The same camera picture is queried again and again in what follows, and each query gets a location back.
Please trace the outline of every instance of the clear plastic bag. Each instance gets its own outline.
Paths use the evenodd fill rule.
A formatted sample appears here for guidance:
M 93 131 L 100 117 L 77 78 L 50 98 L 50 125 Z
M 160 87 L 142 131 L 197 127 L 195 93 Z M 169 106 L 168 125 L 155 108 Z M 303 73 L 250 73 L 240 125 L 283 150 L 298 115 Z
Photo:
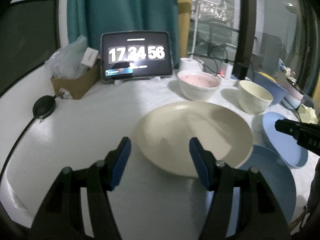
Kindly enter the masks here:
M 87 71 L 87 67 L 81 64 L 86 49 L 87 38 L 81 35 L 75 42 L 58 49 L 45 65 L 54 78 L 77 79 Z

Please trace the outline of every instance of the crumpled paper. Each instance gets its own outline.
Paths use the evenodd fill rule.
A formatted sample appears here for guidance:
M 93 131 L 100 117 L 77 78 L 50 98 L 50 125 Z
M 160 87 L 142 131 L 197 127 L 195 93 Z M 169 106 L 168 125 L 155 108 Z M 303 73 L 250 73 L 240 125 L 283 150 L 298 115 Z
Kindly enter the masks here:
M 298 108 L 298 113 L 302 122 L 318 124 L 316 111 L 313 108 L 301 104 Z

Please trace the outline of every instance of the screw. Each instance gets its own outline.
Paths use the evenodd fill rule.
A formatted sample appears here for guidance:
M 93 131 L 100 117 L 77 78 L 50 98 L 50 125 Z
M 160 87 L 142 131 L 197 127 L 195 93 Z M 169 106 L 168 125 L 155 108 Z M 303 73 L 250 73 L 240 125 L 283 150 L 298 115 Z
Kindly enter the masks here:
M 97 167 L 103 167 L 104 164 L 105 164 L 104 160 L 99 160 L 96 162 Z
M 62 173 L 63 173 L 63 174 L 68 174 L 69 172 L 71 172 L 71 168 L 70 168 L 70 167 L 64 167 L 64 168 L 62 169 Z
M 259 172 L 259 170 L 258 170 L 256 167 L 254 167 L 254 166 L 252 166 L 252 167 L 250 168 L 250 171 L 251 171 L 252 173 L 254 173 L 254 174 L 257 174 L 257 173 Z
M 216 162 L 216 165 L 218 166 L 218 167 L 220 167 L 220 168 L 223 168 L 224 167 L 224 165 L 226 165 L 226 163 L 224 162 L 224 161 L 217 161 Z

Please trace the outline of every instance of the digital clock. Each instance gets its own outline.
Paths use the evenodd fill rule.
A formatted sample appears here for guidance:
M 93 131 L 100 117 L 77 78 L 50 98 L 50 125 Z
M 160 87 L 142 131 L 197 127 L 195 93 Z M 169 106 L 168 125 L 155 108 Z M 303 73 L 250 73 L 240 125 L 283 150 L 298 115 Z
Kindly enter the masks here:
M 170 76 L 169 34 L 154 31 L 105 33 L 101 37 L 103 80 Z

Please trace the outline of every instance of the large plate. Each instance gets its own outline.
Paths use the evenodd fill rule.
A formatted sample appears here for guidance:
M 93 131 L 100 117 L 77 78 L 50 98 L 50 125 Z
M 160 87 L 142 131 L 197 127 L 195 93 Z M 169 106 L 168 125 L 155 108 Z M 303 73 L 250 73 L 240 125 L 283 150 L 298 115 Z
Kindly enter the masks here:
M 278 132 L 275 123 L 285 117 L 269 112 L 263 116 L 263 129 L 268 148 L 279 153 L 281 158 L 292 168 L 302 168 L 308 160 L 308 150 L 297 145 L 297 140 L 285 133 Z
M 261 172 L 277 199 L 285 219 L 289 223 L 296 206 L 296 186 L 288 166 L 276 152 L 258 145 L 254 145 L 249 160 L 239 169 L 248 170 L 251 166 L 255 166 Z M 191 195 L 191 203 L 194 203 L 194 205 L 192 205 L 192 213 L 194 217 L 198 217 L 198 220 L 195 221 L 195 226 L 200 230 L 204 225 L 205 217 L 209 211 L 213 192 L 206 191 L 197 180 L 193 183 L 193 187 L 197 188 L 198 191 L 202 188 L 203 198 L 205 199 L 202 202 L 203 204 L 199 206 L 199 203 L 195 203 L 198 200 L 198 195 Z M 239 203 L 240 189 L 234 188 L 230 222 L 226 235 L 227 237 L 234 235 L 236 232 Z
M 240 167 L 252 152 L 248 124 L 233 111 L 206 102 L 179 102 L 158 107 L 139 120 L 132 140 L 156 166 L 173 174 L 198 177 L 189 140 L 231 167 Z

